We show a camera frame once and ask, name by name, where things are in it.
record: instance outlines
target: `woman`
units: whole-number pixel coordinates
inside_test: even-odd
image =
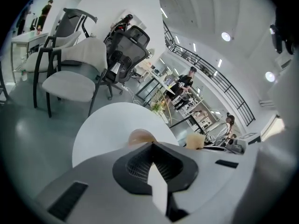
[[[208,133],[208,135],[211,136],[211,142],[208,144],[213,143],[215,146],[218,146],[222,142],[222,139],[230,133],[234,124],[235,117],[229,114],[226,117],[224,124],[219,125]]]
[[[176,81],[176,84],[171,87],[171,90],[174,92],[174,94],[172,94],[170,91],[166,93],[165,99],[167,105],[169,105],[170,101],[181,95],[183,91],[188,91],[190,89],[193,84],[193,77],[196,71],[196,68],[192,66],[189,70],[188,75],[181,75],[178,77],[179,79],[178,81]]]
[[[38,29],[39,26],[41,27],[41,30],[43,29],[43,25],[45,24],[46,18],[47,18],[48,14],[49,14],[49,11],[50,11],[51,7],[52,7],[52,3],[53,3],[53,0],[49,0],[48,4],[43,7],[43,9],[42,9],[42,15],[38,19],[37,28],[36,29]]]
[[[112,23],[110,28],[110,32],[109,34],[106,36],[106,38],[104,39],[104,42],[107,41],[107,39],[112,39],[114,33],[121,29],[124,32],[127,30],[128,26],[130,25],[130,21],[133,19],[133,15],[132,14],[128,14],[125,18],[123,18],[122,20],[120,20],[118,23],[114,24]]]

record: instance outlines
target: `bottle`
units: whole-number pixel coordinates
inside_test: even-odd
[[[42,30],[42,27],[41,27],[41,26],[38,26],[38,27],[37,27],[37,35],[40,34],[41,30]]]

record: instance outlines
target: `balcony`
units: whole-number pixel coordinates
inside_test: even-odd
[[[202,71],[208,76],[228,97],[230,102],[236,107],[246,126],[250,125],[255,119],[251,109],[246,101],[240,95],[238,90],[222,75],[214,66],[197,54],[181,47],[175,43],[174,37],[164,23],[165,44],[171,52],[185,59],[192,66]]]

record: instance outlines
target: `black slot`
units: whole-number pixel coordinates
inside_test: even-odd
[[[225,161],[225,160],[217,160],[215,163],[226,166],[226,167],[230,167],[230,168],[237,168],[237,166],[239,165],[236,162],[230,162],[230,161]]]
[[[74,182],[49,208],[48,212],[58,219],[65,221],[76,203],[83,195],[88,185]]]

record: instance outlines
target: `man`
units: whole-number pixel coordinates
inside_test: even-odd
[[[45,21],[46,21],[46,18],[48,16],[48,13],[49,11],[51,10],[51,7],[52,7],[52,3],[53,3],[53,0],[49,0],[48,1],[48,4],[46,6],[43,7],[42,9],[42,14],[41,16],[39,17],[38,19],[38,22],[37,22],[37,27],[36,29],[41,26],[41,30],[43,29],[43,25],[45,24]]]
[[[176,84],[173,87],[171,87],[171,90],[175,94],[172,94],[169,91],[166,93],[165,99],[166,99],[167,105],[169,105],[171,100],[173,100],[177,96],[181,95],[183,93],[183,91],[188,91],[190,89],[190,87],[193,84],[193,77],[194,77],[194,74],[196,73],[196,71],[197,71],[196,68],[192,66],[189,70],[188,75],[186,75],[186,76],[181,75],[178,77],[179,79],[178,79],[178,81],[176,81]]]
[[[29,4],[27,6],[25,6],[24,9],[21,11],[21,15],[17,22],[18,35],[21,35],[23,33],[27,15],[31,13],[31,11],[30,11],[31,4],[33,4],[33,0],[31,0],[29,2]]]

